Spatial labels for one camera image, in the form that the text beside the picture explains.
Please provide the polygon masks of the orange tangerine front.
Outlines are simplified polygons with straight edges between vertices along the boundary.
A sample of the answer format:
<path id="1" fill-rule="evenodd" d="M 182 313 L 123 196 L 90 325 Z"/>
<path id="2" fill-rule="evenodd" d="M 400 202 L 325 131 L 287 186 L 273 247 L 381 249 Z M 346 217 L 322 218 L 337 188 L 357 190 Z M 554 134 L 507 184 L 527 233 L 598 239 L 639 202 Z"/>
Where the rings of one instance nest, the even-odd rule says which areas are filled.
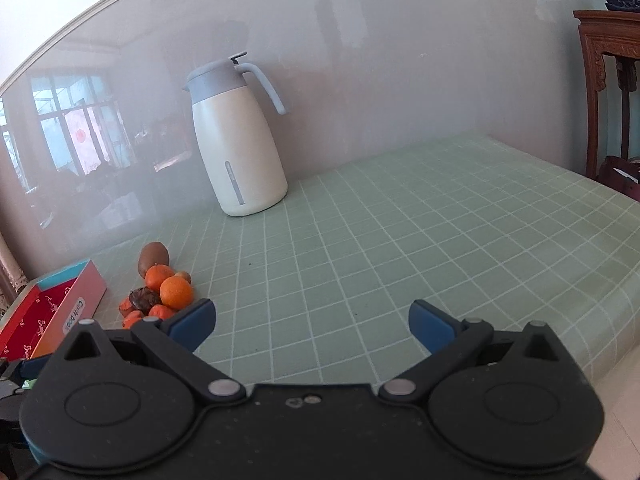
<path id="1" fill-rule="evenodd" d="M 193 288 L 185 278 L 178 275 L 171 276 L 160 284 L 160 300 L 172 310 L 182 310 L 192 304 Z"/>

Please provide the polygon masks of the orange tangerine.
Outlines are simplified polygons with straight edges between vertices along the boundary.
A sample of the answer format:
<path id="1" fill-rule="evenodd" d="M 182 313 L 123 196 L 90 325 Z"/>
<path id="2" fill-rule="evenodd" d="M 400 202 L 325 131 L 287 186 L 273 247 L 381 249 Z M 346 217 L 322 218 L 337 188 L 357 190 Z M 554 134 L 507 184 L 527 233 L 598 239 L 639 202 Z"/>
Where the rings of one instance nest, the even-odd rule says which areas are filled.
<path id="1" fill-rule="evenodd" d="M 193 288 L 185 278 L 178 275 L 171 276 L 160 284 L 160 300 L 172 310 L 182 310 L 192 304 Z"/>
<path id="2" fill-rule="evenodd" d="M 174 275 L 175 271 L 172 270 L 170 266 L 166 266 L 166 264 L 150 266 L 145 272 L 144 286 L 151 289 L 153 292 L 159 292 L 163 281 L 166 281 Z"/>

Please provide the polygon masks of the small orange fruit right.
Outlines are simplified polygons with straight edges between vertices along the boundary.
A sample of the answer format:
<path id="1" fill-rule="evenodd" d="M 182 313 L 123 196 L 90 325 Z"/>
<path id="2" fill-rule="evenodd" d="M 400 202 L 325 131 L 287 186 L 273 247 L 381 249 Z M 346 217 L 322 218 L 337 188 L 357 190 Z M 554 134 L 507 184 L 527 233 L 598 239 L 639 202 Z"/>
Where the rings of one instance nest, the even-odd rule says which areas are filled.
<path id="1" fill-rule="evenodd" d="M 149 316 L 155 316 L 160 320 L 168 320 L 168 318 L 171 318 L 175 314 L 175 310 L 172 310 L 170 307 L 167 307 L 164 304 L 156 304 L 149 310 Z"/>

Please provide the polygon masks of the small orange fruit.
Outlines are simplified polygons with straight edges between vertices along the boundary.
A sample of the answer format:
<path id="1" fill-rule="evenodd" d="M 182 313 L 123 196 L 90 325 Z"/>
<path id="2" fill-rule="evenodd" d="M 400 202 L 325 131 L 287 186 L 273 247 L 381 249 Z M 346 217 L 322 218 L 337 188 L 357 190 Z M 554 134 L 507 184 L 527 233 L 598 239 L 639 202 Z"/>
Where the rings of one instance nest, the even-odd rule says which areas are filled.
<path id="1" fill-rule="evenodd" d="M 123 318 L 126 318 L 128 315 L 130 315 L 132 310 L 134 310 L 134 307 L 132 306 L 132 304 L 131 304 L 131 302 L 130 302 L 128 297 L 126 297 L 124 300 L 122 300 L 122 302 L 118 306 L 118 310 L 119 310 L 120 315 Z"/>
<path id="2" fill-rule="evenodd" d="M 133 310 L 122 320 L 122 327 L 125 330 L 130 330 L 131 326 L 143 319 L 144 314 L 141 311 Z"/>
<path id="3" fill-rule="evenodd" d="M 164 304 L 156 304 L 149 310 L 149 316 L 155 316 L 160 320 L 168 320 L 168 318 L 171 318 L 175 314 L 175 310 L 172 310 L 170 307 L 167 307 Z"/>

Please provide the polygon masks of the small orange fruit bottom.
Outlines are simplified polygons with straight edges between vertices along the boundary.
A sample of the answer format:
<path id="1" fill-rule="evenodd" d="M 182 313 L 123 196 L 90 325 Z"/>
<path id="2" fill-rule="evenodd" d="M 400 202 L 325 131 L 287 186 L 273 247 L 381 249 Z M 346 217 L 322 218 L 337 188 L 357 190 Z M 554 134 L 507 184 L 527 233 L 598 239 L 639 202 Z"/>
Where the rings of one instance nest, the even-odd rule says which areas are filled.
<path id="1" fill-rule="evenodd" d="M 122 320 L 122 327 L 125 330 L 130 330 L 131 326 L 143 319 L 144 314 L 141 311 L 133 310 Z"/>

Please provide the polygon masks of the dark dried mangosteen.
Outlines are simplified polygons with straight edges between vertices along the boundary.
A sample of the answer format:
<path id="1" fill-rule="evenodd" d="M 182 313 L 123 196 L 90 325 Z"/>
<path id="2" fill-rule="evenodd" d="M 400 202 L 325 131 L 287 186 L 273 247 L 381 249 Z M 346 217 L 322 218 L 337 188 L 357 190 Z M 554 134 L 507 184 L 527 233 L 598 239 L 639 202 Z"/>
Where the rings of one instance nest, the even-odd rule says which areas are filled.
<path id="1" fill-rule="evenodd" d="M 132 290 L 128 296 L 131 307 L 134 310 L 142 312 L 144 315 L 148 315 L 157 304 L 161 304 L 160 294 L 149 287 L 139 287 Z"/>

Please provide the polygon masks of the small orange fruit left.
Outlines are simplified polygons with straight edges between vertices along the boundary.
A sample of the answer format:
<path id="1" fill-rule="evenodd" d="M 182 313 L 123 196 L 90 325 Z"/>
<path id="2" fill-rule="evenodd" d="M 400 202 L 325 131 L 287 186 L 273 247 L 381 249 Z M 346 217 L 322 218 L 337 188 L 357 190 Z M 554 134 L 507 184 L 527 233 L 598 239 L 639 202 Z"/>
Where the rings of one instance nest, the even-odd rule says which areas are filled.
<path id="1" fill-rule="evenodd" d="M 132 310 L 134 310 L 134 307 L 132 306 L 132 304 L 131 304 L 131 302 L 130 302 L 128 297 L 126 297 L 124 300 L 122 300 L 122 302 L 118 306 L 118 310 L 119 310 L 120 315 L 123 318 L 126 318 L 128 315 L 130 315 Z"/>

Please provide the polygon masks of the orange tangerine rear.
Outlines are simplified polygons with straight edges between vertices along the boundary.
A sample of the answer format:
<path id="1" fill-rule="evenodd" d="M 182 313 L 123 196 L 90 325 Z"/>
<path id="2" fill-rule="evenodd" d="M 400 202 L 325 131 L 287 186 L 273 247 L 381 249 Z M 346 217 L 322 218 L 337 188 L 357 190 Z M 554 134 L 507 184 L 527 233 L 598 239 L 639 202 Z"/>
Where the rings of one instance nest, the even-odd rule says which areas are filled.
<path id="1" fill-rule="evenodd" d="M 166 266 L 166 264 L 150 266 L 145 272 L 144 286 L 151 289 L 153 292 L 159 292 L 163 281 L 166 281 L 174 275 L 175 271 L 172 270 L 170 266 Z"/>

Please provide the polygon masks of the small brown nut fruit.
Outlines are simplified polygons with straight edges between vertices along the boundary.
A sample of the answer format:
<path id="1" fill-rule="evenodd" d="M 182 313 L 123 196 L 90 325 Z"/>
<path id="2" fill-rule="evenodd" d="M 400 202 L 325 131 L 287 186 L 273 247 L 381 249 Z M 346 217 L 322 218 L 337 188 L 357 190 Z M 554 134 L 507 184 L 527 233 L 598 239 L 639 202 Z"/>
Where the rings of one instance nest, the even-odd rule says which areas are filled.
<path id="1" fill-rule="evenodd" d="M 192 282 L 191 275 L 186 271 L 178 271 L 178 272 L 176 272 L 175 273 L 175 277 L 176 278 L 182 278 L 183 280 L 187 281 L 188 283 Z"/>

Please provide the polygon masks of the red pink cardboard box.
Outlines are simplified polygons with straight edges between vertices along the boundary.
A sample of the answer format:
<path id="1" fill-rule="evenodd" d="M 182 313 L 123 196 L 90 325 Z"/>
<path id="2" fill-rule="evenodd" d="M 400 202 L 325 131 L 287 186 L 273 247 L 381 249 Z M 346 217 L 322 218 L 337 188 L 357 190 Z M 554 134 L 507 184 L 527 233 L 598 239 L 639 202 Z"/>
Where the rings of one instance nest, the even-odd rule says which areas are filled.
<path id="1" fill-rule="evenodd" d="M 93 318 L 106 283 L 90 260 L 29 282 L 1 319 L 1 356 L 35 359 L 55 349 L 85 318 Z"/>

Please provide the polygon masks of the brown kiwi fruit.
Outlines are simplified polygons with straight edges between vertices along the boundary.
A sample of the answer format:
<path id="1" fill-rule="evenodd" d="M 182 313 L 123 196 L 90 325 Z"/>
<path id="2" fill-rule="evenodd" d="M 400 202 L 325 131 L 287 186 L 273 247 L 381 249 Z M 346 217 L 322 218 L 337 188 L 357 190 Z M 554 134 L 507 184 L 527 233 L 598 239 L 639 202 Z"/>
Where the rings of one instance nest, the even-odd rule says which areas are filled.
<path id="1" fill-rule="evenodd" d="M 154 242 L 146 244 L 140 252 L 137 265 L 138 273 L 142 278 L 145 278 L 145 274 L 149 268 L 157 266 L 158 264 L 168 266 L 169 261 L 169 252 L 166 246 L 154 240 Z"/>

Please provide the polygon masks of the green checked tablecloth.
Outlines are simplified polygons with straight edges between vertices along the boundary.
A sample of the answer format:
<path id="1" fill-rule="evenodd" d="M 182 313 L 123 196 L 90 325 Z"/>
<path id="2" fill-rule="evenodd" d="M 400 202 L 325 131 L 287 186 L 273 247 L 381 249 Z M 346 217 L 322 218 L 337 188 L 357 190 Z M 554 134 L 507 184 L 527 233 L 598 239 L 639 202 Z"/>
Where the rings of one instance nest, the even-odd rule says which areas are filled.
<path id="1" fill-rule="evenodd" d="M 198 356 L 247 385 L 385 382 L 423 358 L 417 299 L 499 330 L 546 322 L 594 380 L 639 341 L 638 204 L 481 136 L 353 162 L 261 214 L 206 208 L 97 254 L 103 326 L 122 324 L 152 240 L 216 304 Z"/>

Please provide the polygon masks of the white thermos jug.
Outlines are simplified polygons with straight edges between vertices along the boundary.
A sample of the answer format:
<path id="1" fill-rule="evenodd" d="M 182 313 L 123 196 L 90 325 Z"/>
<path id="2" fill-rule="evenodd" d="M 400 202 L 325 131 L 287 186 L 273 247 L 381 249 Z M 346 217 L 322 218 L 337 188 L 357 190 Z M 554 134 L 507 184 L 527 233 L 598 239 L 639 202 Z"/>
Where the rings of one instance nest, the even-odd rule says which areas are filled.
<path id="1" fill-rule="evenodd" d="M 253 75 L 280 115 L 279 93 L 240 52 L 207 63 L 186 77 L 198 149 L 220 208 L 230 217 L 264 211 L 288 192 L 282 162 L 262 108 L 245 80 Z"/>

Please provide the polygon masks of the dark wooden chair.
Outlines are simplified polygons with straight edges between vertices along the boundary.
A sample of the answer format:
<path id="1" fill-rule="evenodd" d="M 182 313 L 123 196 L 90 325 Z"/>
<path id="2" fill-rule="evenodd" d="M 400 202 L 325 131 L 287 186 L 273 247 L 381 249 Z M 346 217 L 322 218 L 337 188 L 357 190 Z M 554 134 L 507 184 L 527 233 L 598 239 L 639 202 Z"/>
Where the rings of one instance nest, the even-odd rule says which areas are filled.
<path id="1" fill-rule="evenodd" d="M 639 15 L 610 10 L 576 10 L 582 47 L 587 100 L 587 148 L 585 176 L 599 177 L 608 146 L 601 132 L 601 105 L 611 90 L 620 92 L 620 146 L 618 156 L 631 159 L 631 97 L 639 93 Z"/>

